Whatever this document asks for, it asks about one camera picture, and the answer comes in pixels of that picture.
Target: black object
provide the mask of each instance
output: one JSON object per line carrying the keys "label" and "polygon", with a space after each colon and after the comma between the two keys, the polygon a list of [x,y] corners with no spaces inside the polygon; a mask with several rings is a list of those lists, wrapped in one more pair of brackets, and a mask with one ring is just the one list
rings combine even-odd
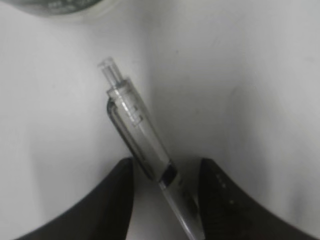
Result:
{"label": "black object", "polygon": [[133,160],[126,158],[74,207],[17,240],[125,240],[133,202]]}
{"label": "black object", "polygon": [[177,173],[177,169],[172,164],[169,164],[159,182],[161,182],[165,187],[168,187],[176,178]]}
{"label": "black object", "polygon": [[198,200],[206,240],[315,240],[259,205],[211,159],[203,159]]}

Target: bottle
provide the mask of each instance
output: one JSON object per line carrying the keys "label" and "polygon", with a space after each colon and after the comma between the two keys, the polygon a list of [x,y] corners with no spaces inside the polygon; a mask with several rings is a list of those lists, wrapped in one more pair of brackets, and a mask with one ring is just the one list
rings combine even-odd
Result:
{"label": "bottle", "polygon": [[108,11],[118,0],[1,0],[24,12],[47,18],[90,18]]}

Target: white surface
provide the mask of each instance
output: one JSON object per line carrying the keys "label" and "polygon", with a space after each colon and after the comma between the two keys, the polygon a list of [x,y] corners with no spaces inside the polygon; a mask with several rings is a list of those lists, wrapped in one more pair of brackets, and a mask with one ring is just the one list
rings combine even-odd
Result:
{"label": "white surface", "polygon": [[[124,0],[71,24],[0,5],[0,239],[61,214],[129,154],[105,114],[96,64],[107,56],[185,174],[196,156],[216,159],[320,237],[319,12],[318,0]],[[137,178],[128,239],[183,239],[158,189]]]}

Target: pen cap end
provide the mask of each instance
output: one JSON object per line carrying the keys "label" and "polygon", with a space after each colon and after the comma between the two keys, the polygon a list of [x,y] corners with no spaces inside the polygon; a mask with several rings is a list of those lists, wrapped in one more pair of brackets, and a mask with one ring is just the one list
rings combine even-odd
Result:
{"label": "pen cap end", "polygon": [[113,88],[123,80],[119,68],[112,57],[104,59],[98,64],[98,68],[101,69],[103,75]]}

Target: pen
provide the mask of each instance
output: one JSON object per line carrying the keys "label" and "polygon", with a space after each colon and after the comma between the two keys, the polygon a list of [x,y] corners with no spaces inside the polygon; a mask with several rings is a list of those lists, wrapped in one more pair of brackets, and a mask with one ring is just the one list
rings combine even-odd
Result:
{"label": "pen", "polygon": [[138,92],[112,58],[98,65],[110,84],[108,115],[149,179],[162,193],[190,240],[204,240],[198,206],[163,146]]}

